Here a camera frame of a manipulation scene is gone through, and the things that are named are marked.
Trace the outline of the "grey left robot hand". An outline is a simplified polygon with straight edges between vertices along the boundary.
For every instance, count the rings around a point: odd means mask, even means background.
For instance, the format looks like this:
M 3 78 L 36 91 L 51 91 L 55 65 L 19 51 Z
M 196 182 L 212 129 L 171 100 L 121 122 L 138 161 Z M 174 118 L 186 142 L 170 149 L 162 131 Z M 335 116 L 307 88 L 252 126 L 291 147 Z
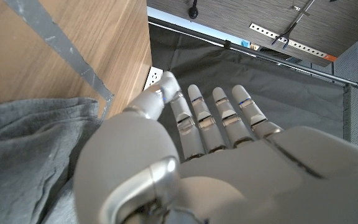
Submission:
M 165 72 L 107 119 L 74 175 L 80 223 L 358 223 L 358 146 L 270 122 L 236 85 L 234 110 Z

